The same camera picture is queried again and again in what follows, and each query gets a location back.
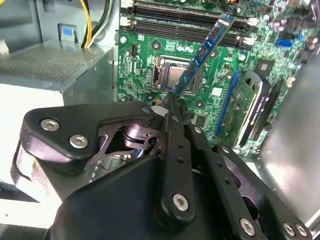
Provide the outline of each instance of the electronic component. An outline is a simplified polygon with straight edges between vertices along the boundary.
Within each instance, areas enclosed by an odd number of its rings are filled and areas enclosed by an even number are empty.
[[[263,108],[265,106],[267,97],[269,95],[270,84],[262,76],[260,77],[256,72],[248,70],[243,77],[246,83],[254,90],[255,97],[252,101],[252,105],[248,110],[248,115],[243,123],[241,131],[238,135],[236,144],[244,146],[258,120]]]
[[[234,90],[234,88],[236,87],[237,82],[238,82],[238,80],[239,80],[239,75],[240,75],[240,73],[239,73],[239,71],[236,69],[236,70],[235,70],[235,73],[234,73],[234,76],[233,76],[233,79],[232,79],[232,81],[230,82],[228,91],[227,91],[227,93],[226,93],[226,96],[225,96],[225,99],[224,99],[224,102],[223,102],[223,106],[222,106],[222,109],[221,109],[221,112],[220,112],[220,115],[219,115],[219,119],[218,119],[218,122],[217,122],[216,127],[215,127],[215,130],[214,130],[214,135],[216,135],[216,136],[219,135],[220,128],[221,128],[221,125],[222,125],[223,120],[224,120],[224,118],[225,118],[225,114],[226,114],[226,111],[227,111],[227,108],[228,108],[228,104],[229,104],[229,101],[230,101],[230,99],[231,99],[233,90]]]
[[[293,40],[287,40],[284,38],[278,38],[275,42],[275,45],[280,48],[292,48],[294,45]]]
[[[264,129],[265,125],[267,124],[267,120],[268,117],[273,109],[273,107],[275,106],[278,97],[281,93],[281,87],[283,84],[283,80],[279,80],[271,89],[271,92],[268,96],[268,101],[265,103],[264,105],[264,110],[263,112],[260,114],[259,118],[256,121],[256,124],[254,125],[253,129],[252,129],[252,133],[251,133],[251,139],[253,141],[257,141],[261,131]]]
[[[160,55],[155,58],[152,78],[152,91],[169,92],[177,84],[178,79],[188,66],[190,59]],[[200,89],[202,70],[200,70],[189,86],[185,94],[195,95]]]
[[[201,128],[205,126],[207,116],[198,115],[195,124]]]
[[[291,8],[297,8],[301,5],[300,0],[287,0],[286,5]]]
[[[135,57],[138,53],[138,45],[136,43],[132,44],[131,56]]]
[[[258,35],[258,36],[256,37],[256,41],[257,41],[257,42],[261,42],[262,38],[263,38],[263,36]]]
[[[225,2],[227,4],[237,4],[237,3],[239,3],[239,0],[225,0]]]
[[[280,48],[292,48],[294,45],[294,40],[296,36],[289,32],[282,32],[279,34],[275,45]]]
[[[274,60],[260,58],[256,64],[255,72],[259,76],[268,77],[274,64],[275,64]]]
[[[296,80],[295,77],[289,76],[289,77],[287,78],[287,80],[285,81],[285,86],[286,86],[287,88],[291,88],[291,87],[293,86],[295,80]]]
[[[214,27],[208,34],[208,37],[205,39],[201,47],[194,55],[193,59],[190,61],[187,68],[182,73],[175,87],[171,90],[174,94],[178,96],[181,96],[183,94],[183,92],[196,76],[198,70],[202,68],[209,54],[214,50],[215,47],[218,46],[219,42],[227,33],[234,21],[234,16],[228,15],[226,13],[221,14],[220,19],[218,19],[218,21],[215,23]],[[208,50],[200,55],[203,48],[208,48]]]
[[[135,95],[135,99],[151,105],[156,104],[156,99],[162,99],[176,86],[177,78],[219,19],[215,9],[226,7],[226,0],[187,0],[185,3],[181,4],[180,0],[139,0],[122,9],[119,37],[126,37],[127,42],[119,45],[119,100]],[[287,80],[281,85],[277,107],[273,107],[268,116],[268,122],[272,123],[289,92],[290,77],[319,50],[320,44],[314,44],[320,38],[315,28],[318,19],[314,23],[310,20],[311,10],[308,14],[303,11],[309,9],[307,6],[290,9],[285,2],[280,4],[275,0],[242,0],[240,4],[228,5],[236,19],[217,48],[213,51],[206,47],[200,49],[199,59],[204,59],[206,54],[209,57],[199,68],[201,72],[192,78],[183,98],[193,111],[194,124],[198,116],[207,116],[203,131],[211,144],[226,144],[240,155],[252,155],[257,154],[265,132],[257,141],[249,137],[243,147],[237,145],[239,133],[258,97],[243,75],[232,92],[219,135],[214,136],[235,69],[254,70],[261,78],[267,78],[271,86],[281,79]],[[253,8],[259,18],[249,17]],[[220,30],[217,28],[210,38]],[[138,43],[135,59],[131,57],[134,43]],[[165,58],[163,65],[160,65],[161,56]],[[196,67],[197,64],[191,65],[187,74],[191,75]]]
[[[271,13],[271,11],[272,11],[272,7],[271,7],[271,6],[268,6],[268,7],[266,8],[266,10],[265,10],[265,12],[266,12],[267,14]]]
[[[145,21],[140,19],[129,22],[124,19],[120,19],[120,29],[123,32],[132,34],[189,41],[191,43],[203,43],[209,32],[206,28],[194,28],[184,25],[177,27],[174,24]],[[249,46],[244,42],[245,38],[245,36],[239,37],[238,34],[227,33],[218,44],[219,46],[248,50]]]
[[[270,36],[268,39],[268,43],[274,43],[276,38],[274,36]]]

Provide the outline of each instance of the green circuit board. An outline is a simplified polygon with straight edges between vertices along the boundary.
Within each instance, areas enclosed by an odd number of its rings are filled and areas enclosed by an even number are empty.
[[[294,77],[302,63],[296,61],[301,49],[304,49],[309,37],[316,36],[318,29],[300,29],[299,39],[293,39],[292,47],[279,47],[275,42],[279,35],[270,23],[262,19],[261,8],[268,6],[269,1],[260,2],[259,6],[252,6],[252,2],[241,1],[227,8],[227,4],[209,4],[205,1],[188,1],[182,4],[178,1],[157,1],[166,6],[177,6],[181,8],[206,10],[208,12],[234,12],[234,8],[241,8],[238,15],[255,17],[257,19],[256,31],[246,32],[245,36],[254,43],[246,49],[239,49],[230,46],[218,46],[207,59],[205,65],[194,80],[194,89],[184,94],[192,122],[198,124],[206,133],[211,144],[223,143],[233,147],[240,155],[248,156],[257,154],[264,142],[269,129],[263,128],[258,139],[252,140],[250,136],[245,145],[237,145],[237,137],[245,119],[250,112],[253,100],[256,97],[254,89],[246,83],[242,76],[248,71],[257,71],[257,65],[264,60],[270,64],[266,80],[272,87],[281,81],[281,87],[270,114],[267,116],[268,124],[272,124],[275,116],[281,109],[282,102],[290,90]],[[275,1],[272,11],[286,8],[284,1]],[[294,9],[287,7],[287,10],[277,13],[290,15]],[[122,13],[122,17],[130,17],[129,13]],[[145,18],[136,16],[135,20]],[[152,19],[152,22],[163,23],[163,19]],[[142,33],[133,33],[128,30],[119,31],[119,64],[118,64],[118,100],[132,101],[139,100],[148,105],[159,105],[166,93],[174,86],[177,78],[182,73],[178,68],[186,65],[201,46],[196,41],[186,41],[166,38],[163,36],[152,36]],[[166,72],[166,86],[155,82],[158,76],[157,69],[160,67]],[[240,72],[240,79],[232,92],[231,101],[223,118],[221,131],[215,135],[215,128],[222,111],[224,100],[229,85],[236,70]]]

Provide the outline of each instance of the gray metal panel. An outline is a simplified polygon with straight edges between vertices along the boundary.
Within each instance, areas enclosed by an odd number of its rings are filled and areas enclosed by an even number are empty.
[[[84,50],[74,43],[39,43],[0,58],[0,83],[62,92],[104,54],[97,46]]]
[[[17,2],[21,5],[18,10],[16,10]],[[8,0],[1,7],[1,11],[9,14],[7,18],[0,13],[2,19],[0,21],[0,39],[5,39],[10,52],[42,41],[35,0]],[[10,19],[11,25],[14,24],[14,26],[8,27],[8,24],[4,23],[5,19]]]
[[[280,198],[306,223],[320,209],[320,56],[296,76],[261,151]]]
[[[2,28],[30,23],[32,23],[32,14],[29,0],[10,0],[1,5],[0,26]]]
[[[63,91],[64,105],[106,104],[113,101],[113,57],[108,51],[72,86]]]

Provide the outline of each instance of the circuit board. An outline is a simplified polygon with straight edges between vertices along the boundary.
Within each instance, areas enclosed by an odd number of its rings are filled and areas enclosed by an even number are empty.
[[[294,2],[229,1],[123,0],[118,100],[160,105],[219,13],[235,14],[238,20],[210,54],[183,98],[192,123],[204,130],[211,144],[223,143],[248,156],[259,152],[297,71],[318,51],[318,28],[295,25],[304,8],[297,11]],[[237,71],[239,80],[222,115]],[[250,83],[248,71],[256,74],[261,84]],[[217,131],[219,119],[223,121]]]

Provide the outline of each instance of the capacitor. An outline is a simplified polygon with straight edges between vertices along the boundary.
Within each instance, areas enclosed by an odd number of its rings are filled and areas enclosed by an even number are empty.
[[[182,51],[184,51],[184,48],[183,48],[182,46],[178,46],[178,47],[176,48],[176,50],[177,50],[178,52],[182,52]]]
[[[263,16],[263,21],[268,22],[270,19],[270,16],[268,14]]]
[[[290,62],[288,64],[288,69],[293,69],[295,67],[295,64],[293,62]]]
[[[238,59],[239,59],[239,61],[244,61],[244,60],[246,60],[246,55],[244,55],[244,54],[240,54],[239,56],[238,56]]]
[[[284,19],[281,19],[281,25],[286,25],[287,24],[287,22],[288,22],[288,20],[286,19],[286,18],[284,18]]]
[[[314,49],[316,48],[316,45],[315,45],[315,44],[311,44],[311,45],[308,46],[308,48],[309,48],[310,50],[314,50]]]

